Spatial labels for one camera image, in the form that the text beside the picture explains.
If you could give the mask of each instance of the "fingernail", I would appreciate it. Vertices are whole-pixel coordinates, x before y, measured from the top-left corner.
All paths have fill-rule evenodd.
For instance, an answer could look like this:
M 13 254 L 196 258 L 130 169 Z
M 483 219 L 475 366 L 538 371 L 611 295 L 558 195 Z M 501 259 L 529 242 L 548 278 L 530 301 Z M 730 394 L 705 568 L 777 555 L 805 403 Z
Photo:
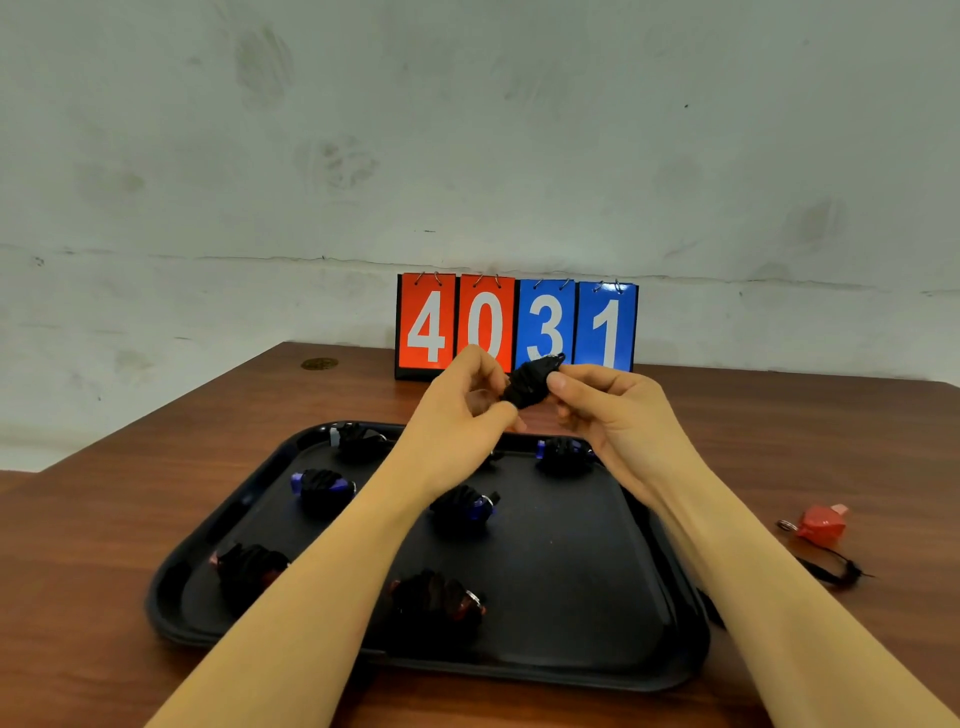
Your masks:
M 560 372 L 551 372 L 546 376 L 546 386 L 551 392 L 560 392 L 566 386 L 566 377 Z

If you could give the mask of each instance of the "blue scoreboard card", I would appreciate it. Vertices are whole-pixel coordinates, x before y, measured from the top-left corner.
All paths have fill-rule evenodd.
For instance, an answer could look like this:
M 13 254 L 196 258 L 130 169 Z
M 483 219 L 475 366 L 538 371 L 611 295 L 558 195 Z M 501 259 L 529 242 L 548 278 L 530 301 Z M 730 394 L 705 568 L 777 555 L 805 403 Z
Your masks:
M 624 372 L 634 366 L 636 285 L 581 281 L 574 364 L 602 364 Z
M 560 352 L 571 361 L 576 310 L 577 285 L 572 280 L 521 280 L 514 366 Z

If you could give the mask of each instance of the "white wall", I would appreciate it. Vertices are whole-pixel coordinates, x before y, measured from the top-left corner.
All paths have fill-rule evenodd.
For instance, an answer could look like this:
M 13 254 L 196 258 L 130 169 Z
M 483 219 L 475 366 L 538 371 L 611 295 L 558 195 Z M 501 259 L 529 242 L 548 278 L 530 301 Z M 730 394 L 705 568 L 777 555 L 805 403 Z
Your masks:
M 0 468 L 398 270 L 640 285 L 639 361 L 960 383 L 953 0 L 0 0 Z

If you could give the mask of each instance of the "hand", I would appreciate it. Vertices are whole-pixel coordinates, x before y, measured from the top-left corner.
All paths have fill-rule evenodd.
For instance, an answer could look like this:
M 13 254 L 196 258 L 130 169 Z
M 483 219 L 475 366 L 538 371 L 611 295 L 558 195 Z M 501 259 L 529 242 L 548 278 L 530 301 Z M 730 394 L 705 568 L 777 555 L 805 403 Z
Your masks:
M 507 427 L 526 429 L 516 407 L 499 401 L 506 386 L 492 356 L 466 347 L 423 394 L 387 462 L 421 484 L 430 500 L 460 485 Z
M 651 507 L 658 489 L 691 467 L 705 468 L 653 379 L 592 364 L 547 378 L 560 424 L 590 443 L 627 490 Z

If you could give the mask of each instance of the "red scoreboard card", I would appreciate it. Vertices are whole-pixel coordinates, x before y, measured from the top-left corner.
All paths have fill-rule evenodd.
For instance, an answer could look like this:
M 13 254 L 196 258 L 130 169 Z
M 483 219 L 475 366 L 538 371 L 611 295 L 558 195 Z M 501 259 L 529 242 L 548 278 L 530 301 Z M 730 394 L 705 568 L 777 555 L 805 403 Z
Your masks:
M 457 353 L 479 344 L 504 372 L 513 369 L 515 292 L 515 279 L 460 276 Z
M 457 287 L 453 274 L 396 277 L 397 379 L 431 378 L 453 361 Z

